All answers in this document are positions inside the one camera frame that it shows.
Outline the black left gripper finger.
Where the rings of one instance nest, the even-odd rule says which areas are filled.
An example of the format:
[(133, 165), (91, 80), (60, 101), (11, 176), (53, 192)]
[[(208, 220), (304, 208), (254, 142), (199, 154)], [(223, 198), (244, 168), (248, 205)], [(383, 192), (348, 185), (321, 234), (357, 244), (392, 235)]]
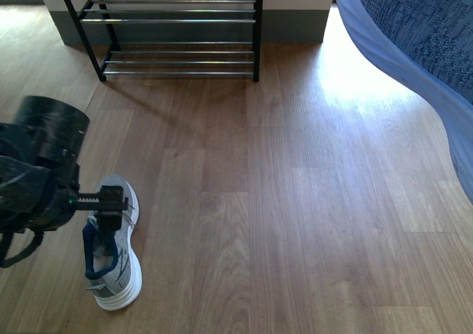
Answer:
[(121, 211), (99, 211), (96, 215), (99, 231), (118, 231), (122, 225)]

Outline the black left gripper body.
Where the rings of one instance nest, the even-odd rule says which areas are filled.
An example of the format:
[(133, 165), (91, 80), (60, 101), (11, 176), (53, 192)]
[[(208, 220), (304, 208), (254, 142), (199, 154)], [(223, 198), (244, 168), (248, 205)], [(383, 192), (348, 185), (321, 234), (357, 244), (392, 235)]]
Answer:
[(1, 232), (54, 231), (76, 211), (125, 211), (128, 199), (120, 186), (102, 186), (81, 194), (61, 185), (52, 170), (1, 157)]

